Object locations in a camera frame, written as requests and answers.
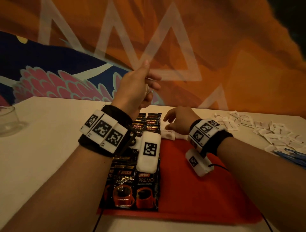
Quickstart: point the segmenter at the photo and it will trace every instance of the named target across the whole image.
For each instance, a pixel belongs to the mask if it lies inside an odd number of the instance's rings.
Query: hand
[[[164,121],[170,122],[166,126],[166,130],[174,130],[175,132],[188,135],[189,129],[195,120],[201,119],[190,107],[179,106],[168,111],[164,117]]]
[[[125,74],[112,101],[113,106],[127,113],[133,121],[141,108],[148,107],[153,99],[152,92],[145,95],[146,84],[154,90],[160,89],[160,85],[155,80],[161,80],[161,77],[152,74],[149,68],[149,61],[146,60],[138,70]]]

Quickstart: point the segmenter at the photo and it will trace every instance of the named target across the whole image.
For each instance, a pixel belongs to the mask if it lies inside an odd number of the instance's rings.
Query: yellow painted spot
[[[19,42],[21,42],[21,43],[27,43],[27,42],[28,42],[28,39],[23,38],[23,37],[20,37],[20,36],[17,36],[17,39],[18,39]]]

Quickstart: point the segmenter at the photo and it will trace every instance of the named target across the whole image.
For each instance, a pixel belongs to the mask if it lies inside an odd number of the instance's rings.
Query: white table
[[[33,193],[64,163],[78,145],[79,128],[104,102],[32,97],[16,104],[17,114],[28,126],[21,132],[0,138],[0,228]],[[149,106],[142,112],[161,112],[172,107]],[[202,118],[219,110],[194,109]],[[296,116],[248,113],[258,121],[284,123],[293,132],[306,136],[306,120]],[[251,128],[241,126],[234,136],[258,148],[268,145]],[[264,221],[256,225],[222,226],[102,216],[101,231],[263,231]]]

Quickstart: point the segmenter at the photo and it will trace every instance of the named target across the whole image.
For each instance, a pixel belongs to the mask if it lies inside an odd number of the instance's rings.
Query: kopiko logo
[[[122,171],[122,172],[120,172],[120,174],[130,175],[130,174],[132,174],[132,171]]]
[[[138,176],[139,177],[149,177],[150,173],[139,173]]]

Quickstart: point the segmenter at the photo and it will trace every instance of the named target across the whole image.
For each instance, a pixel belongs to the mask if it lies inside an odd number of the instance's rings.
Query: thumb
[[[166,130],[175,130],[175,124],[174,123],[170,123],[170,124],[168,124],[166,127],[165,127],[165,129]]]
[[[138,78],[146,78],[150,71],[150,63],[148,60],[145,60],[141,67],[135,71],[134,76]]]

